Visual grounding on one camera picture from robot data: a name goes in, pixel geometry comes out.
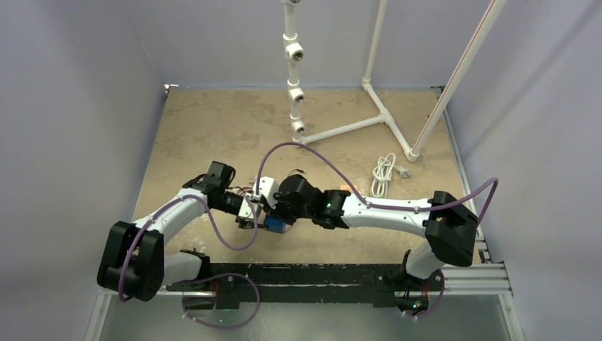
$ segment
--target beige tabletop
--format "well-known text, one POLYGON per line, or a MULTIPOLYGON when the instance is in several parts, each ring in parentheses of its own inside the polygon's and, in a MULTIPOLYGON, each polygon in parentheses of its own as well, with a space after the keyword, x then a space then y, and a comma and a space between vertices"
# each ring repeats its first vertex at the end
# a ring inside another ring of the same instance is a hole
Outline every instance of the beige tabletop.
MULTIPOLYGON (((424 126, 437 98, 433 92, 377 91, 410 144, 424 126)), ((362 91, 307 91, 302 105, 307 134, 354 123, 378 114, 362 91)), ((175 90, 169 95, 144 177, 135 218, 143 217, 172 198, 189 179, 207 171, 211 161, 235 167, 233 185, 248 185, 272 146, 291 141, 289 102, 285 91, 175 90)), ((379 156, 396 153, 397 164, 412 176, 395 174, 390 199, 431 197, 435 190, 462 196, 461 180, 447 129, 439 121, 414 163, 408 162, 389 128, 366 127, 310 144, 332 161, 365 194, 379 156)), ((305 150, 284 147, 266 164, 264 175, 278 181, 294 168, 303 169, 313 186, 339 188, 343 180, 305 150)), ((214 212, 224 238, 245 244, 252 231, 237 228, 234 216, 214 212)), ((255 243, 232 251, 216 238, 207 216, 192 221, 166 246, 167 254, 197 248, 217 262, 257 263, 400 263, 421 237, 386 229, 362 227, 327 230, 299 220, 284 234, 261 230, 255 243)))

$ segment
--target gray wall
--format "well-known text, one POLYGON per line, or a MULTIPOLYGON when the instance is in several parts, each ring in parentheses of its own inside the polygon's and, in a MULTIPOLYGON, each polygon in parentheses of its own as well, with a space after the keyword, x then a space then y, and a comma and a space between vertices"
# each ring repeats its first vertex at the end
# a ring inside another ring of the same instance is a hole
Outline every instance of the gray wall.
POLYGON ((163 87, 118 0, 0 1, 0 334, 81 340, 163 87))
POLYGON ((602 333, 600 32, 600 1, 509 1, 450 106, 529 340, 602 333))
MULTIPOLYGON (((444 85, 489 0, 393 0, 373 81, 444 85)), ((285 87, 280 0, 126 0, 165 82, 203 87, 285 87)), ((358 87, 378 0, 301 1, 297 25, 306 87, 358 87)))

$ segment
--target coiled white cable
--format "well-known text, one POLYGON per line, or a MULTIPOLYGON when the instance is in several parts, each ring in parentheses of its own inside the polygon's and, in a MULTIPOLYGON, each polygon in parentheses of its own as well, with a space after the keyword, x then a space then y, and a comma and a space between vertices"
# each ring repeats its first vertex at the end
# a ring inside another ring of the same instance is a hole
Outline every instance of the coiled white cable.
POLYGON ((372 170, 372 187, 370 188, 370 196, 372 197, 387 197, 389 191, 389 181, 393 178, 393 169, 399 172, 402 178, 410 177, 410 170, 402 166, 395 165, 395 154, 389 153, 385 157, 378 158, 376 167, 372 170))

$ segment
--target blue object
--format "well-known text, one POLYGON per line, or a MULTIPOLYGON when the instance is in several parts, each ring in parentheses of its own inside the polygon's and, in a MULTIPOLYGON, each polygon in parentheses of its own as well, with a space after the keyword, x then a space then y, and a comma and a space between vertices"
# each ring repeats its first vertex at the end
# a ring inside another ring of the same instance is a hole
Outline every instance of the blue object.
POLYGON ((286 229, 286 224, 284 221, 271 216, 267 216, 263 220, 263 225, 265 225, 266 229, 270 232, 284 233, 286 229))

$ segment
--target pvc pipe frame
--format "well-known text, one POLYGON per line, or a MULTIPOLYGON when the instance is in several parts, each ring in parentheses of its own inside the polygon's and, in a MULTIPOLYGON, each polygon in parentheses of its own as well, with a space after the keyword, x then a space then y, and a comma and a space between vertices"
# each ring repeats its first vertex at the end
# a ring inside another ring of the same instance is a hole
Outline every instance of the pvc pipe frame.
POLYGON ((479 22, 474 34, 472 35, 469 44, 467 45, 464 53, 460 57, 460 61, 456 65, 449 81, 447 82, 439 100, 434 106, 432 113, 427 120, 418 140, 416 140, 416 144, 413 147, 410 147, 410 144, 407 142, 401 131, 399 130, 397 124, 395 123, 394 118, 391 116, 388 109, 382 103, 381 99, 378 98, 378 95, 374 92, 372 85, 370 84, 372 69, 374 66, 374 62, 376 59, 376 51, 378 49, 378 43, 381 39, 381 32, 383 30, 383 23, 385 19, 385 12, 388 5, 388 0, 381 0, 380 5, 378 7, 378 15, 376 17, 376 24, 374 27, 374 34, 372 37, 372 44, 370 47, 370 55, 368 56, 368 63, 366 65, 366 74, 362 79, 363 89, 370 95, 370 98, 374 101, 374 104, 377 106, 379 110, 379 115, 372 119, 365 119, 360 122, 356 122, 353 124, 349 124, 346 126, 342 126, 339 128, 331 129, 328 131, 323 131, 322 133, 310 135, 310 136, 301 136, 297 133, 294 134, 293 139, 296 141, 301 140, 301 143, 308 144, 310 142, 315 142, 321 139, 326 139, 328 137, 336 136, 342 133, 346 133, 348 131, 353 131, 356 129, 363 128, 365 126, 370 126, 372 124, 385 123, 389 126, 393 135, 398 140, 399 144, 403 148, 403 152, 405 157, 409 161, 416 161, 418 156, 420 156, 420 151, 422 147, 424 147, 426 140, 429 138, 430 134, 433 131, 433 128, 441 115, 443 115, 443 111, 445 110, 449 100, 452 98, 452 95, 456 91, 458 84, 466 74, 470 64, 472 63, 474 56, 476 55, 478 49, 483 45, 485 37, 491 30, 491 26, 498 18, 502 8, 504 7, 506 0, 491 0, 491 3, 487 7, 483 18, 481 18, 481 22, 479 22))

